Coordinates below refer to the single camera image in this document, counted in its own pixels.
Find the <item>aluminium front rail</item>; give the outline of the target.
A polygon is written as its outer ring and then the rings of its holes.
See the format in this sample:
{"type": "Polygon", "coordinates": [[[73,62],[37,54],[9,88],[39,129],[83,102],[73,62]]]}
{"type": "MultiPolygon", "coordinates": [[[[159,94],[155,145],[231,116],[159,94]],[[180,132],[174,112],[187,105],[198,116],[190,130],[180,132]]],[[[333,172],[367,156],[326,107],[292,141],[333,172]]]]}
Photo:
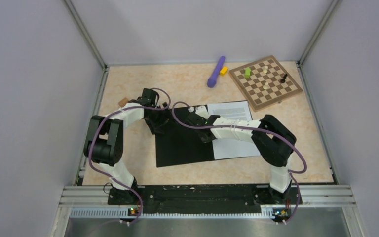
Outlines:
{"type": "MultiPolygon", "coordinates": [[[[352,190],[346,185],[305,185],[300,187],[301,201],[298,208],[344,208],[356,205],[352,190]]],[[[275,219],[283,205],[248,205],[246,201],[214,206],[208,204],[196,211],[195,204],[185,207],[176,205],[178,210],[154,210],[144,206],[141,219],[275,219]]],[[[138,217],[132,214],[132,205],[108,205],[108,194],[102,186],[69,186],[64,188],[59,207],[70,208],[71,217],[78,218],[117,218],[131,220],[138,217]]]]}

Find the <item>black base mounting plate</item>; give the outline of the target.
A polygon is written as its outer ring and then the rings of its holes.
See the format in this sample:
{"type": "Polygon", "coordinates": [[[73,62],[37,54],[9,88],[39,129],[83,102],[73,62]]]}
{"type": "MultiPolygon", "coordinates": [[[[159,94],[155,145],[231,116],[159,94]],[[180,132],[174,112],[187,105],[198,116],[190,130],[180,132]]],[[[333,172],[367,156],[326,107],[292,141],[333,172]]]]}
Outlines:
{"type": "Polygon", "coordinates": [[[265,205],[287,207],[301,201],[295,187],[279,193],[259,184],[146,185],[135,190],[112,188],[108,204],[143,205],[144,214],[251,214],[265,205]]]}

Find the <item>yellow block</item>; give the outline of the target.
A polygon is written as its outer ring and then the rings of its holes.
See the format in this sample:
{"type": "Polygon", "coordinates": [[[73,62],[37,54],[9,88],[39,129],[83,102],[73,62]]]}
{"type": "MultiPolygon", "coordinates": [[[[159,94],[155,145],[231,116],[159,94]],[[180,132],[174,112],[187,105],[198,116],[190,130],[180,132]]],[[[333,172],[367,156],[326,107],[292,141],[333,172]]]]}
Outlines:
{"type": "Polygon", "coordinates": [[[220,76],[224,76],[228,72],[228,67],[222,67],[219,71],[220,76]]]}

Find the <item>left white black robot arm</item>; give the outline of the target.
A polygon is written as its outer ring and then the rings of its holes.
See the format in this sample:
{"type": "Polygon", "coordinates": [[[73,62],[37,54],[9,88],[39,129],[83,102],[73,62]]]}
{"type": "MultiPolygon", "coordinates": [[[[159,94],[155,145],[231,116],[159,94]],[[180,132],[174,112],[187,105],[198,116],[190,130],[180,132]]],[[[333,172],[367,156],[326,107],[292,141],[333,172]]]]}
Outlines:
{"type": "Polygon", "coordinates": [[[131,124],[144,120],[153,135],[164,135],[165,126],[171,122],[170,101],[159,105],[160,88],[145,88],[142,95],[128,101],[117,111],[90,120],[83,153],[89,166],[107,176],[112,185],[110,195],[126,204],[141,200],[136,178],[128,171],[123,155],[124,131],[131,124]]]}

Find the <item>small brown wooden block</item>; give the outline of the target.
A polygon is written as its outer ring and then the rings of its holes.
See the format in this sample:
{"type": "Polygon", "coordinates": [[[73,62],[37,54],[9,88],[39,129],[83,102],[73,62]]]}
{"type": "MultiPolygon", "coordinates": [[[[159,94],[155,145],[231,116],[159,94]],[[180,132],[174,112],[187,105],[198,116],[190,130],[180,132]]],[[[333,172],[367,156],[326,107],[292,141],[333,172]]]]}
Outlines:
{"type": "Polygon", "coordinates": [[[129,99],[124,97],[123,99],[121,99],[119,102],[118,102],[118,105],[119,107],[124,107],[127,103],[129,102],[129,99]]]}

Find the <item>teal folder black inside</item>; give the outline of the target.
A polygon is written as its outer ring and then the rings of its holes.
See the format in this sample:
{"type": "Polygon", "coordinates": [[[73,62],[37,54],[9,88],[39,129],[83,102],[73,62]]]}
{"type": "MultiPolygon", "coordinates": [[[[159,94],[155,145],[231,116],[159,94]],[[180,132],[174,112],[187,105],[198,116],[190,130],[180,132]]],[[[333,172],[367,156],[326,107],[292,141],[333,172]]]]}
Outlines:
{"type": "Polygon", "coordinates": [[[166,132],[155,136],[156,167],[255,157],[260,152],[255,144],[234,139],[203,143],[195,129],[175,121],[165,125],[166,132]]]}

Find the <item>wooden chessboard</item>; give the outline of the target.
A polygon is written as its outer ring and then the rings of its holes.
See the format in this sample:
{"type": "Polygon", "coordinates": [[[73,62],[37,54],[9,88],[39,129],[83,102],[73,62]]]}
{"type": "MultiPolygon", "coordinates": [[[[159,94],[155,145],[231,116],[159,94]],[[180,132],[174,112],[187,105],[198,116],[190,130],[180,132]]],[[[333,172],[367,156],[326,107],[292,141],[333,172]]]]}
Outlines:
{"type": "Polygon", "coordinates": [[[303,91],[273,55],[231,69],[228,73],[255,112],[292,98],[303,91]],[[267,73],[263,72],[265,66],[268,66],[267,73]],[[251,75],[246,79],[244,69],[247,67],[251,69],[251,75]],[[288,74],[286,82],[280,83],[284,74],[288,74]],[[263,89],[266,82],[269,83],[268,90],[263,89]]]}

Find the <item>white printed paper stack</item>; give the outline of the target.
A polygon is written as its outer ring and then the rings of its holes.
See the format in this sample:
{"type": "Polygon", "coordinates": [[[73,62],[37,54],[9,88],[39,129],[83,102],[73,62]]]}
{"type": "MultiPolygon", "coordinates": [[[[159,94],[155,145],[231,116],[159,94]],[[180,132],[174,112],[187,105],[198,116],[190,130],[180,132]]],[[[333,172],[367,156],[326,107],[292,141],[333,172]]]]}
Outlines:
{"type": "MultiPolygon", "coordinates": [[[[247,101],[208,104],[207,109],[211,115],[220,115],[226,119],[239,119],[250,121],[252,115],[247,101]]],[[[259,156],[256,145],[251,142],[235,139],[218,139],[212,141],[214,159],[243,158],[259,156]]]]}

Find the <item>green block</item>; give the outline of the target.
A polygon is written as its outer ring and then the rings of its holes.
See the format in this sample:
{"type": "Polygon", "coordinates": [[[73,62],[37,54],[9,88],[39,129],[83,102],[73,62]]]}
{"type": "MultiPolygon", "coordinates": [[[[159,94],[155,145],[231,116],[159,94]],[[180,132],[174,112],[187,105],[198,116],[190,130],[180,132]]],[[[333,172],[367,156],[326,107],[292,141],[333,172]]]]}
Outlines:
{"type": "Polygon", "coordinates": [[[249,67],[244,69],[244,77],[247,79],[251,75],[251,69],[249,67]]]}

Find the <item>black chess piece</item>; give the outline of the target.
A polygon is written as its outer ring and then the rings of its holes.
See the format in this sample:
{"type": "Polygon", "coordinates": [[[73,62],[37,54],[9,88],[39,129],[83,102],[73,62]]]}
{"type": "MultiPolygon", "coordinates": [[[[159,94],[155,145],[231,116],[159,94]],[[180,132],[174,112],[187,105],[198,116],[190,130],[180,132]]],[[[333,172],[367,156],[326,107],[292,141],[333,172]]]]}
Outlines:
{"type": "Polygon", "coordinates": [[[287,78],[288,74],[284,74],[284,76],[282,77],[282,79],[280,80],[280,83],[285,83],[286,82],[286,78],[287,78]]]}

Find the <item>white chess piece lower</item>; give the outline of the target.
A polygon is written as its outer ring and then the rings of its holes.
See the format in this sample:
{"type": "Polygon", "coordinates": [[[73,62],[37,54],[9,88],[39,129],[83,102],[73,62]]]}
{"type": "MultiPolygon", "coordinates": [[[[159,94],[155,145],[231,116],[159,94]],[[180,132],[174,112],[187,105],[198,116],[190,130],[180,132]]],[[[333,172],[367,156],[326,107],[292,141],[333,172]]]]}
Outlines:
{"type": "Polygon", "coordinates": [[[263,86],[263,89],[264,90],[268,90],[269,89],[269,83],[268,82],[265,83],[265,85],[263,86]]]}

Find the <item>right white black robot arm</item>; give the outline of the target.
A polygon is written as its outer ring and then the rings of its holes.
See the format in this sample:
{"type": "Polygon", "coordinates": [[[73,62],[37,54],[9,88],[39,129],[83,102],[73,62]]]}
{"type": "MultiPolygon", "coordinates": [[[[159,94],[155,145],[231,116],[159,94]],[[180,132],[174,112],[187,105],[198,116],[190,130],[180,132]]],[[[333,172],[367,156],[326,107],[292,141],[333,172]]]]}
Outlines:
{"type": "Polygon", "coordinates": [[[185,124],[196,128],[203,143],[231,139],[252,143],[270,165],[269,196],[283,203],[290,196],[292,179],[289,176],[293,146],[297,139],[277,118],[265,115],[260,120],[228,119],[211,115],[205,106],[189,108],[185,124]]]}

